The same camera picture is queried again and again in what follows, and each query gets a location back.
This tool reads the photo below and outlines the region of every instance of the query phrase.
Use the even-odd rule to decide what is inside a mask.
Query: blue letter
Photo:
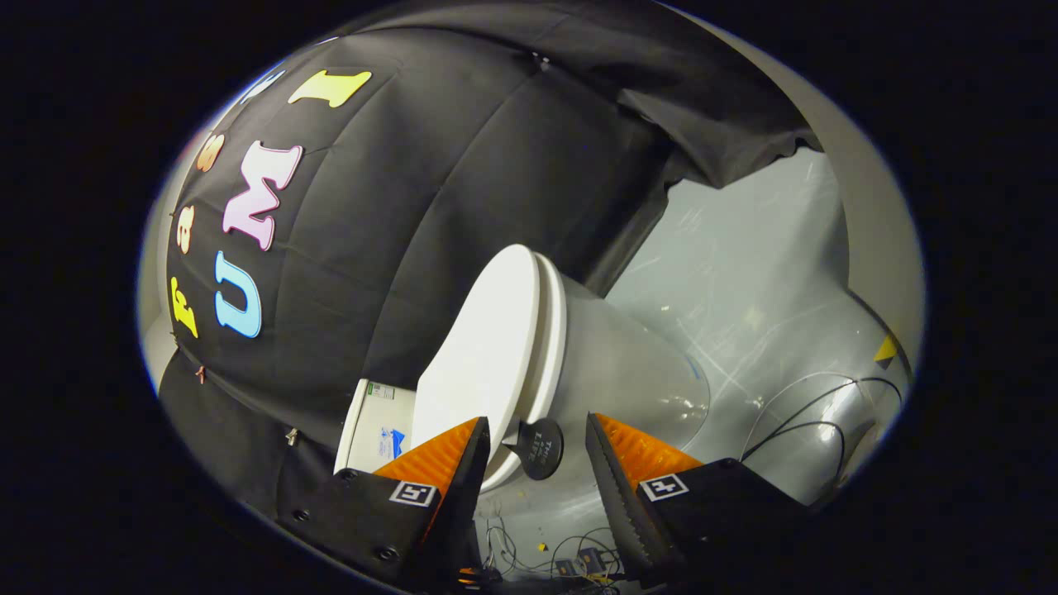
[[[227,281],[247,295],[247,311],[243,312],[225,302],[218,291],[214,300],[217,308],[217,322],[220,323],[220,326],[231,326],[244,337],[251,339],[257,337],[261,330],[261,299],[257,293],[257,285],[254,284],[254,280],[247,274],[247,271],[225,260],[223,252],[217,252],[217,264],[214,271],[217,275],[217,283]]]

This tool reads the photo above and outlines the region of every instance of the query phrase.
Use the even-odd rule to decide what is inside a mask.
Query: yellow letter
[[[169,287],[172,288],[172,315],[177,322],[184,323],[184,326],[189,328],[191,335],[198,339],[198,329],[195,328],[195,312],[187,307],[187,299],[184,298],[183,292],[177,291],[177,277],[172,277]]]
[[[361,72],[353,76],[328,76],[326,70],[321,70],[308,80],[302,83],[302,86],[294,91],[294,94],[287,100],[287,103],[292,104],[297,100],[309,97],[313,100],[327,100],[329,106],[339,107],[360,90],[370,77],[370,72]]]

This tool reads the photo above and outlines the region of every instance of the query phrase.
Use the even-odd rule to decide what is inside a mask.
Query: wire
[[[761,417],[764,416],[764,412],[767,411],[768,407],[770,407],[771,403],[776,399],[778,399],[783,393],[785,393],[786,391],[788,391],[795,384],[797,384],[799,382],[803,382],[803,381],[805,381],[805,380],[807,380],[809,378],[815,378],[817,376],[837,376],[839,378],[844,378],[845,380],[849,380],[849,382],[845,383],[845,384],[841,384],[840,386],[838,386],[837,389],[835,389],[835,391],[838,390],[838,389],[843,389],[843,387],[845,387],[845,386],[847,386],[850,384],[856,384],[856,389],[859,391],[860,396],[863,397],[863,398],[867,398],[867,395],[863,394],[863,389],[860,387],[860,385],[859,385],[860,382],[868,382],[868,381],[872,381],[872,380],[873,381],[877,381],[877,382],[884,382],[886,384],[889,384],[890,386],[892,386],[894,391],[896,391],[896,398],[897,398],[897,400],[899,400],[900,404],[904,404],[904,397],[902,397],[902,395],[900,395],[900,390],[896,387],[896,384],[893,384],[892,382],[890,382],[889,380],[886,380],[884,378],[878,378],[876,376],[872,376],[870,378],[860,378],[859,380],[856,380],[852,376],[847,376],[847,375],[844,375],[844,374],[839,374],[837,372],[816,372],[816,373],[809,374],[807,376],[798,378],[797,380],[790,382],[789,384],[787,384],[786,386],[784,386],[782,391],[779,391],[778,393],[776,393],[776,396],[773,396],[770,399],[768,399],[768,402],[764,403],[764,407],[761,408],[761,412],[756,414],[756,419],[753,420],[753,426],[749,429],[749,433],[746,434],[746,441],[742,445],[742,454],[738,455],[738,459],[740,461],[744,461],[745,459],[746,452],[747,452],[746,448],[749,446],[749,438],[751,438],[753,436],[753,431],[756,430],[756,426],[758,426],[758,423],[761,422]]]
[[[872,376],[870,378],[860,378],[859,381],[860,382],[867,382],[868,380],[874,380],[876,382],[884,382],[886,384],[889,384],[890,386],[892,386],[893,390],[896,391],[896,399],[898,401],[900,401],[900,404],[904,404],[904,396],[900,395],[900,390],[896,387],[896,384],[893,384],[892,382],[890,382],[889,380],[886,380],[884,378],[878,378],[877,376]]]
[[[840,456],[838,456],[838,470],[835,471],[835,473],[834,473],[834,481],[837,482],[841,477],[841,467],[844,465],[844,461],[845,461],[845,433],[841,431],[841,428],[838,427],[837,423],[834,423],[834,422],[831,422],[831,421],[807,421],[805,423],[799,423],[799,425],[794,426],[791,428],[787,428],[787,429],[783,430],[782,432],[772,432],[771,435],[769,435],[767,438],[764,438],[756,446],[754,446],[753,448],[749,449],[749,452],[746,453],[746,456],[743,457],[743,461],[746,461],[747,458],[749,458],[749,456],[751,454],[753,454],[754,452],[756,452],[756,450],[760,449],[762,446],[764,446],[764,444],[767,443],[768,440],[778,438],[779,436],[782,436],[786,432],[792,432],[794,430],[798,430],[800,428],[805,428],[807,426],[833,426],[838,431],[838,436],[841,437],[841,454],[840,454]]]
[[[563,544],[565,544],[570,539],[577,539],[578,537],[582,538],[582,540],[581,540],[581,544],[582,545],[584,544],[584,539],[587,539],[588,541],[595,541],[599,545],[602,545],[603,549],[605,549],[610,556],[617,557],[617,555],[614,553],[614,551],[610,549],[609,547],[607,547],[606,545],[604,545],[602,542],[600,542],[600,541],[598,541],[596,539],[591,539],[590,537],[587,537],[589,534],[592,534],[592,533],[595,533],[597,530],[603,530],[603,529],[608,529],[608,528],[609,527],[596,527],[596,528],[587,531],[584,535],[573,535],[573,536],[567,537],[566,539],[563,539],[561,542],[559,542],[559,545],[557,545],[555,548],[554,548],[554,551],[551,553],[551,567],[549,569],[549,576],[552,576],[552,577],[554,576],[554,558],[559,555],[559,548],[562,547]],[[577,549],[577,554],[578,554],[578,556],[580,556],[580,548],[579,547]]]
[[[609,579],[609,575],[612,573],[612,571],[609,570],[610,564],[613,564],[615,562],[617,563],[617,570],[613,571],[615,573],[619,572],[620,569],[621,569],[621,566],[622,566],[621,558],[617,555],[617,552],[615,552],[614,548],[607,546],[605,543],[601,542],[601,541],[599,541],[597,539],[588,537],[592,533],[600,531],[600,530],[603,530],[603,529],[609,529],[609,527],[596,527],[596,528],[594,528],[594,529],[585,533],[584,535],[569,536],[566,539],[562,540],[559,543],[558,546],[555,546],[555,548],[551,553],[551,560],[550,561],[541,562],[540,564],[536,564],[534,566],[530,566],[530,565],[522,562],[521,560],[518,560],[517,547],[514,544],[514,539],[511,537],[511,535],[509,533],[507,533],[507,526],[506,526],[507,524],[504,522],[504,518],[503,517],[499,517],[499,523],[500,524],[498,526],[494,526],[488,520],[486,521],[486,530],[485,530],[486,537],[485,537],[485,539],[486,539],[486,543],[489,546],[489,556],[488,556],[488,558],[486,558],[486,561],[485,561],[485,563],[482,565],[484,565],[484,567],[489,567],[491,565],[493,569],[495,569],[495,549],[494,549],[494,547],[492,545],[492,531],[498,530],[501,534],[501,536],[503,536],[504,547],[506,547],[508,551],[510,551],[510,558],[509,559],[506,556],[506,554],[508,552],[503,551],[503,549],[499,552],[499,558],[503,561],[505,561],[505,562],[510,562],[510,566],[508,566],[506,571],[499,573],[500,575],[506,575],[507,573],[509,573],[509,572],[511,572],[513,570],[518,570],[521,572],[527,572],[527,573],[531,573],[531,574],[540,574],[540,575],[547,574],[548,578],[554,578],[554,562],[555,562],[555,557],[559,554],[559,548],[562,547],[567,541],[572,540],[572,539],[578,539],[578,538],[580,538],[581,541],[580,541],[579,546],[578,546],[578,555],[574,556],[573,559],[577,559],[578,562],[580,562],[581,565],[582,565],[582,567],[583,567],[584,572],[583,572],[583,574],[580,575],[582,578],[588,580],[592,584],[598,585],[600,589],[607,589],[607,588],[610,588],[610,585],[615,582],[614,580]],[[612,558],[612,560],[609,560],[609,561],[606,562],[606,573],[604,575],[602,575],[601,578],[596,578],[596,577],[598,577],[598,575],[589,575],[587,573],[587,566],[586,566],[586,564],[584,564],[580,560],[580,548],[581,548],[581,546],[583,546],[584,541],[590,541],[590,542],[594,542],[594,543],[598,544],[600,547],[602,547],[602,549],[604,549],[607,554],[609,554],[609,556]],[[537,570],[541,566],[548,566],[547,572],[545,573],[542,570]]]

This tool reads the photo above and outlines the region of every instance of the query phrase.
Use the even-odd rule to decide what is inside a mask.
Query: pink letter
[[[254,141],[254,144],[250,145],[247,156],[242,158],[241,167],[242,177],[250,185],[250,190],[227,201],[224,218],[221,221],[224,233],[235,228],[257,238],[261,250],[272,247],[275,221],[272,217],[263,219],[254,217],[279,206],[279,199],[264,180],[275,182],[276,190],[281,191],[287,187],[294,176],[297,162],[302,160],[303,150],[299,146],[288,150],[268,149],[261,146],[260,141]]]

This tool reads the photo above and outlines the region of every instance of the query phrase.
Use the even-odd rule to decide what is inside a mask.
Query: toilet lid
[[[522,393],[541,303],[532,251],[501,250],[478,275],[452,330],[419,378],[412,420],[416,447],[473,417],[489,418],[490,459]]]

